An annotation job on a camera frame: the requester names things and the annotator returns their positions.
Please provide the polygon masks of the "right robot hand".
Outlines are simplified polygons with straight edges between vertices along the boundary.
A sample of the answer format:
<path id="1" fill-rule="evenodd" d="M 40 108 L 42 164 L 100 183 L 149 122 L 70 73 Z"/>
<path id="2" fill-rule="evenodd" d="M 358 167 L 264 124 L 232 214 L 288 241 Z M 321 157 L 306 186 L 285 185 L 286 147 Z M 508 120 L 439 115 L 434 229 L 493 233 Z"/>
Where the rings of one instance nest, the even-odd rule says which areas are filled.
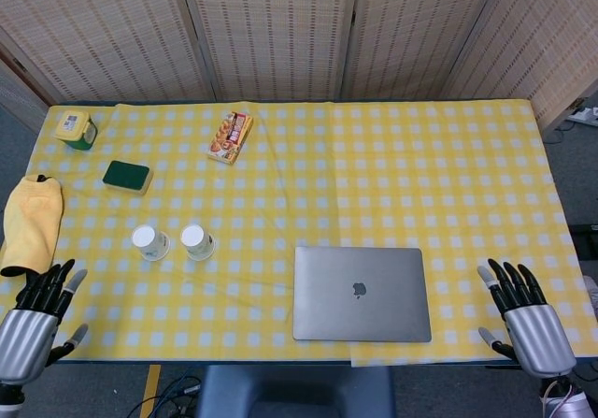
<path id="1" fill-rule="evenodd" d="M 523 264 L 513 266 L 490 259 L 486 266 L 477 268 L 477 274 L 489 290 L 510 339 L 505 343 L 480 327 L 478 334 L 483 341 L 538 379 L 572 372 L 577 360 L 571 344 L 533 272 Z"/>

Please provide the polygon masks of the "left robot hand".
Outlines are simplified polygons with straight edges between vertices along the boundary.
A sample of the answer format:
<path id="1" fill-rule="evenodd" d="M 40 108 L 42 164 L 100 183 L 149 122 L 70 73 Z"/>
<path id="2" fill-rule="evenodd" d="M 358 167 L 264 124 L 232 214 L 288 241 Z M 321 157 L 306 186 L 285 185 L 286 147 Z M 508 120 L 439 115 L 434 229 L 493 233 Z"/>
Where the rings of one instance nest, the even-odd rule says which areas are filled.
<path id="1" fill-rule="evenodd" d="M 56 346 L 54 340 L 77 289 L 87 275 L 73 271 L 70 259 L 44 274 L 27 269 L 26 283 L 16 305 L 1 323 L 1 383 L 23 386 L 72 353 L 89 327 L 81 324 L 72 337 Z"/>

